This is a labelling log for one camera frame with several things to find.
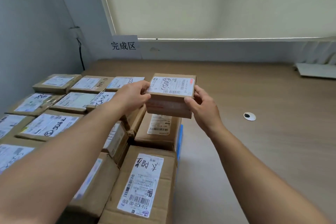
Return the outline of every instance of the person's left hand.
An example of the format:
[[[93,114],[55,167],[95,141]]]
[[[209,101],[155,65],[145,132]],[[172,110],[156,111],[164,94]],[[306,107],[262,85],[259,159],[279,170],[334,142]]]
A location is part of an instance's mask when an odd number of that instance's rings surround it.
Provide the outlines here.
[[[124,113],[128,114],[140,108],[151,98],[150,94],[142,94],[151,84],[147,81],[139,81],[126,84],[120,88],[109,102],[121,105]]]

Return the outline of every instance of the forearm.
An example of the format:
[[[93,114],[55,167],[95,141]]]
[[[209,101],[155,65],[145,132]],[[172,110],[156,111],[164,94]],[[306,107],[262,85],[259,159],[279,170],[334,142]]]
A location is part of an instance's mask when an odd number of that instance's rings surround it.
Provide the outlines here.
[[[214,132],[211,140],[250,223],[329,223],[225,127]]]
[[[19,217],[21,223],[25,219],[54,223],[84,182],[122,114],[120,105],[103,104],[5,170],[0,175],[0,188],[6,188],[1,190],[0,220]]]

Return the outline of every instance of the person's right arm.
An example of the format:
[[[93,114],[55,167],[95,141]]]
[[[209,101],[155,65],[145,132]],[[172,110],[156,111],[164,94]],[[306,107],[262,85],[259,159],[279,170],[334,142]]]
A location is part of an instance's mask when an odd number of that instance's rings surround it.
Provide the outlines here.
[[[212,140],[249,223],[330,223],[225,128],[216,103],[203,89],[195,86],[195,91],[195,100],[185,102]]]

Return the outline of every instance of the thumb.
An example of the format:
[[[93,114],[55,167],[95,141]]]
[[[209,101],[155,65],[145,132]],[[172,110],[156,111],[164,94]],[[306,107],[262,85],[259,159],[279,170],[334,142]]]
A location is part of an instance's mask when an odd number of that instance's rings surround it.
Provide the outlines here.
[[[150,98],[151,98],[150,94],[141,95],[141,100],[143,101],[143,103],[146,103]]]
[[[194,99],[186,97],[184,98],[184,101],[193,113],[197,112],[197,109],[200,105],[196,103]]]

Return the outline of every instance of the table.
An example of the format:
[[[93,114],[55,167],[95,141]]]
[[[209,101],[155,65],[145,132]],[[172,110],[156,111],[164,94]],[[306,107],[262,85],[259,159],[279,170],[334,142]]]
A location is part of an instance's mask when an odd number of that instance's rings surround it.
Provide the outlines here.
[[[291,186],[336,220],[336,81],[301,78],[291,65],[99,60],[84,75],[191,74],[225,126]],[[244,112],[256,115],[247,121]],[[174,223],[247,223],[211,141],[194,118],[184,135]]]

